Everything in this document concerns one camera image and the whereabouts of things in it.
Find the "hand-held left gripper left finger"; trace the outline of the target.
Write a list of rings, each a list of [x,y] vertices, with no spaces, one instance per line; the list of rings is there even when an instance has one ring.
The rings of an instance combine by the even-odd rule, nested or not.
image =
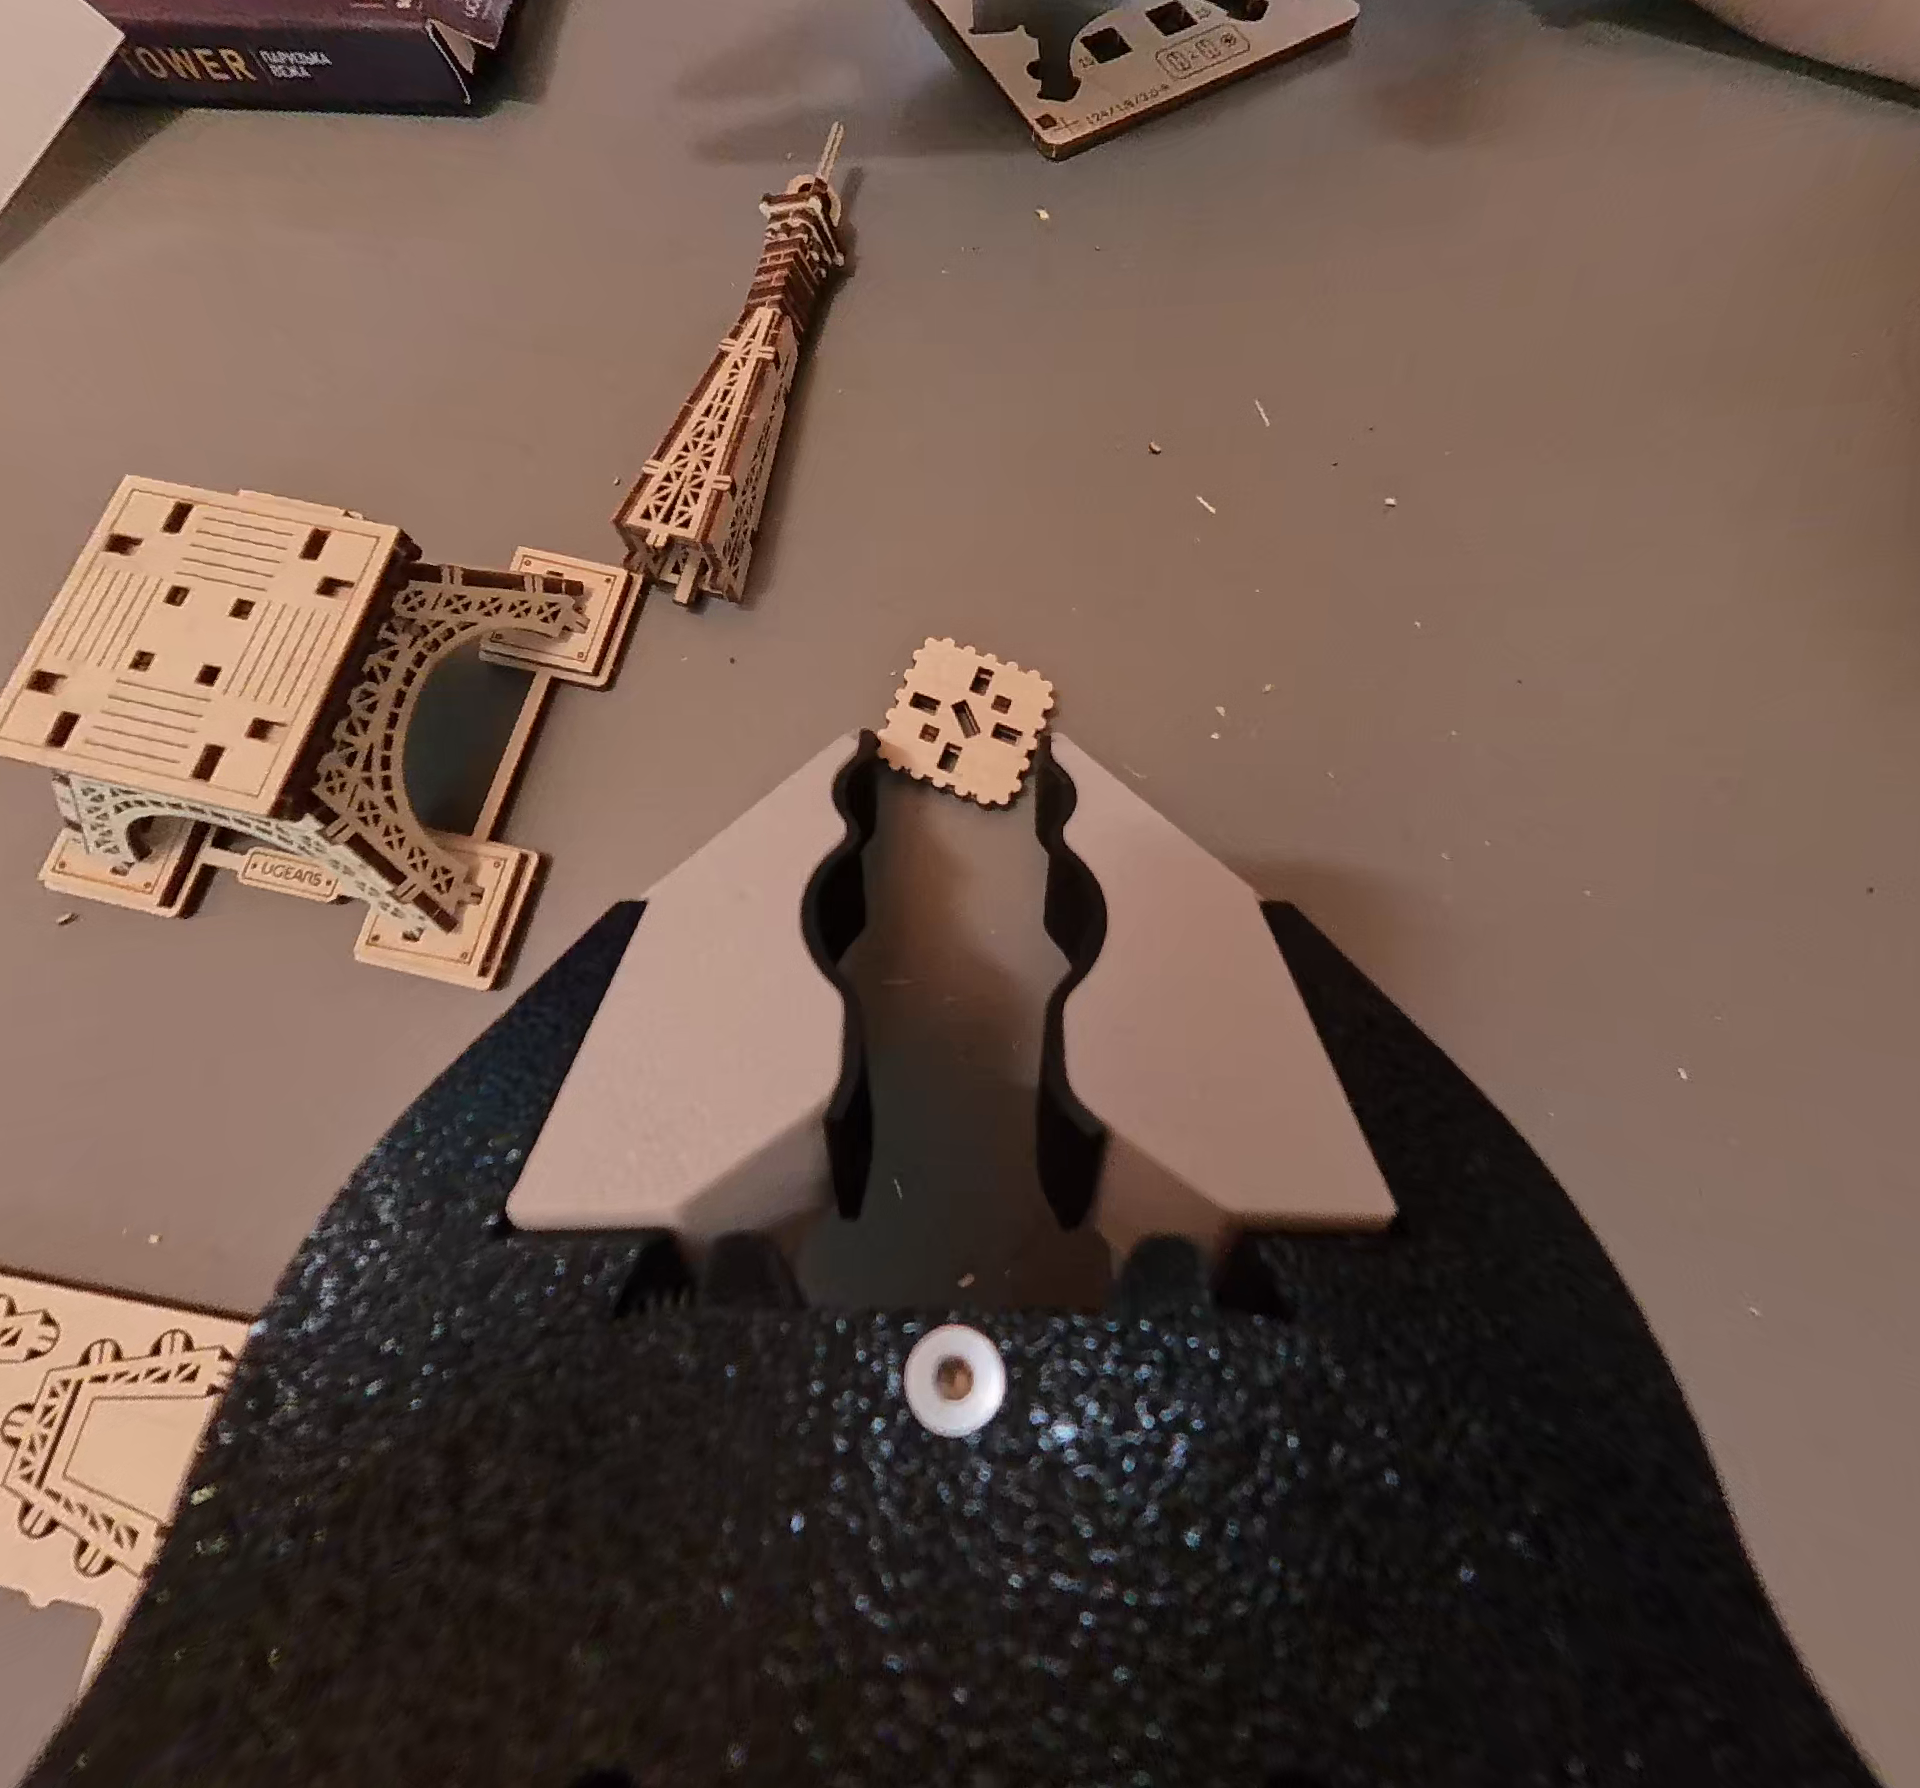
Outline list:
[[[872,1092],[843,960],[875,790],[875,736],[836,737],[646,891],[507,1201],[516,1230],[858,1219]]]

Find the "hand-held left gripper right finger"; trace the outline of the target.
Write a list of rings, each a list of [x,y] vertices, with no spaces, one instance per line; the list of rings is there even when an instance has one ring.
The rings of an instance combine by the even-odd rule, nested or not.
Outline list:
[[[1396,1201],[1259,894],[1064,736],[1036,758],[1033,827],[1064,960],[1036,1084],[1057,1225],[1387,1227]]]

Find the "small toothed wooden square plate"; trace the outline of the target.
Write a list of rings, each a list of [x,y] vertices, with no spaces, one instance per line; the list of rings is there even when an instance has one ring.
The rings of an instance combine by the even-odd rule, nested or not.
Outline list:
[[[1051,708],[1054,687],[1039,671],[927,639],[879,730],[879,754],[911,778],[981,808],[1008,808]]]

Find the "wooden tower model spire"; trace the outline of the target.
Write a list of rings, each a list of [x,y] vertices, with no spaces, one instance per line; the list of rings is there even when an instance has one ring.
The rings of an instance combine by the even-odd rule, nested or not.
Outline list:
[[[844,124],[820,162],[761,197],[761,252],[730,333],[614,516],[628,567],[679,605],[743,603],[765,493],[811,325],[844,271],[835,170]]]

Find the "grey desk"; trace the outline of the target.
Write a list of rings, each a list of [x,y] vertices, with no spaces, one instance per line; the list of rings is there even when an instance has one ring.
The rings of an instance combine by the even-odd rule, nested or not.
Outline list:
[[[473,119],[75,116],[6,220],[6,667],[123,474],[609,556],[844,120],[748,611],[647,603],[507,835],[513,983],[221,878],[65,904],[6,767],[6,1266],[258,1310],[616,897],[927,636],[1297,904],[1640,1297],[1915,1784],[1915,101],[1671,0],[1360,0],[1051,165],[920,0],[520,0]]]

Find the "wooden tower model base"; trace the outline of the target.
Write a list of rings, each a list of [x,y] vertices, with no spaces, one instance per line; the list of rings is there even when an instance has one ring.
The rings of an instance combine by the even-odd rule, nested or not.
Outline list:
[[[344,508],[129,477],[6,684],[41,886],[184,917],[208,877],[365,912],[356,960],[486,992],[542,858],[498,839],[556,689],[607,689],[621,567],[434,564]]]

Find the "laser-cut wooden parts sheet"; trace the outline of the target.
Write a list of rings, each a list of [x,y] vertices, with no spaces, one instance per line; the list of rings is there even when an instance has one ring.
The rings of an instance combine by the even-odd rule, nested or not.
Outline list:
[[[251,1323],[2,1273],[2,1583],[123,1628]]]

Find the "paper assembly instruction sheet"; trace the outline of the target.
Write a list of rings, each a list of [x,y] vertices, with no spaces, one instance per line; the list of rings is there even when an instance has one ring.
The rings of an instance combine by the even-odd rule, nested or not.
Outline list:
[[[2,0],[2,206],[22,190],[123,39],[86,0]]]

